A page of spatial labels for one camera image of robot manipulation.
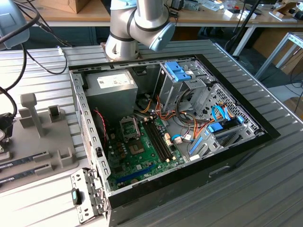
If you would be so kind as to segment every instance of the ribbed metal surface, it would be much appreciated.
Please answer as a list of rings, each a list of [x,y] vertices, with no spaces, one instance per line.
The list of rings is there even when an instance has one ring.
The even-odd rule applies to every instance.
[[[302,123],[245,69],[240,68],[232,58],[208,40],[171,42],[158,53],[142,45],[140,49],[144,58],[169,56],[172,52],[184,55],[204,54],[273,124],[281,137],[274,144],[262,149],[241,168],[135,218],[124,226],[302,226]],[[69,65],[106,61],[102,49],[97,46],[65,50]],[[55,49],[30,52],[50,69],[59,70],[64,66],[64,59]],[[68,114],[77,156],[84,157],[68,73],[52,76],[30,59],[28,62],[19,87],[10,93],[18,100],[22,93],[36,92],[37,108],[40,111],[50,104],[59,104]],[[18,76],[21,65],[21,52],[0,52],[0,81],[4,87]],[[0,96],[0,103],[5,102],[5,97]],[[80,165],[87,165],[87,159],[81,160]],[[6,224],[10,221],[12,226],[54,226],[59,223],[67,227],[77,226],[78,218],[69,194],[71,185],[68,175],[72,172],[74,171],[0,194],[0,204],[8,204],[0,207],[1,216],[4,217],[1,222]],[[105,226],[105,221],[99,218],[88,226]]]

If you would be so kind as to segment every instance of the metal table leg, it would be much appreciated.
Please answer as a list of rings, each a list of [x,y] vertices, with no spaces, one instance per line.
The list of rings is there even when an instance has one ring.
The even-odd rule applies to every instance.
[[[239,56],[241,51],[243,50],[243,48],[245,47],[247,41],[250,39],[251,35],[253,34],[253,32],[255,31],[255,27],[249,27],[247,29],[247,31],[245,32],[243,38],[241,39],[239,45],[237,46],[236,50],[234,51],[234,53],[232,54],[233,56]]]
[[[276,65],[276,67],[278,69],[284,64],[284,62],[286,62],[291,57],[291,55],[293,54],[293,52],[296,49],[296,47],[297,47],[297,44],[293,44],[293,46],[291,48],[289,48],[289,50],[287,51],[287,53],[281,58],[281,60]]]
[[[260,78],[262,74],[265,72],[265,70],[269,67],[271,62],[276,58],[279,51],[286,45],[288,42],[288,38],[290,36],[290,33],[287,33],[282,41],[278,44],[278,46],[275,48],[275,50],[271,53],[271,55],[267,58],[267,60],[264,62],[264,64],[261,66],[259,71],[256,73],[255,78]]]

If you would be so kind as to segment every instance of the latch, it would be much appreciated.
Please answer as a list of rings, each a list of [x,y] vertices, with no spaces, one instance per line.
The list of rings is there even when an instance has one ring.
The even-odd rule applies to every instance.
[[[79,169],[71,175],[71,196],[81,224],[107,212],[107,201],[96,170]]]

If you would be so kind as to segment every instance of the metal case frame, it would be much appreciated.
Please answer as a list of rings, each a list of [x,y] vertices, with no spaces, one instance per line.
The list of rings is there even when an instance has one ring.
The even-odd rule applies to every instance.
[[[139,214],[147,212],[188,191],[213,181],[222,174],[241,165],[245,160],[263,147],[265,143],[280,136],[279,132],[201,54],[70,67],[75,108],[85,149],[88,153],[91,167],[98,169],[98,171],[101,172],[100,177],[103,182],[105,182],[104,176],[109,176],[110,169],[106,165],[107,161],[105,154],[100,141],[98,140],[98,134],[86,102],[82,88],[83,81],[80,80],[81,75],[84,76],[86,72],[91,74],[102,70],[115,70],[122,67],[127,68],[141,64],[159,64],[164,62],[162,59],[172,60],[174,58],[176,60],[198,59],[207,68],[208,72],[217,78],[220,84],[231,93],[232,97],[245,108],[245,111],[250,114],[250,117],[263,129],[264,134],[238,146],[232,146],[228,151],[218,153],[203,160],[197,159],[192,161],[190,165],[186,165],[168,174],[155,178],[151,177],[151,179],[146,180],[144,183],[140,183],[131,189],[117,194],[106,194],[107,203],[110,207],[110,209],[107,210],[107,221],[109,226],[124,223]]]

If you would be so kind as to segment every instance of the wooden desk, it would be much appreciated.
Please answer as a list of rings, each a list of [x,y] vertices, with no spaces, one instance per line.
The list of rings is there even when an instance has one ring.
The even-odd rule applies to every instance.
[[[242,9],[243,3],[239,1],[237,6]],[[303,27],[303,21],[298,23],[294,22],[281,22],[275,19],[273,16],[269,15],[271,10],[262,9],[262,15],[257,15],[256,19],[249,20],[247,27],[258,26],[258,27],[288,27],[290,26],[301,26]],[[222,27],[234,27],[237,25],[239,19],[229,18],[224,15],[224,9],[218,10],[216,12],[200,6],[200,11],[189,11],[182,9],[179,11],[178,26],[222,26]]]
[[[50,26],[109,26],[110,15],[101,0],[91,0],[78,14],[32,3]]]
[[[34,2],[40,14],[49,23],[50,26],[109,26],[110,15],[106,11],[101,0],[91,0],[78,14],[60,11],[44,6],[39,6]],[[243,3],[239,1],[237,4],[239,8],[243,8]],[[294,22],[280,22],[269,15],[269,10],[262,10],[263,14],[258,15],[256,19],[251,19],[246,27],[246,33],[241,39],[238,47],[233,55],[238,56],[243,50],[245,44],[253,34],[257,27],[303,27],[303,21]],[[179,18],[176,23],[177,26],[212,26],[212,27],[235,27],[238,23],[237,18],[228,18],[224,15],[224,10],[214,12],[203,6],[200,6],[200,11],[189,11],[182,9],[179,12]]]

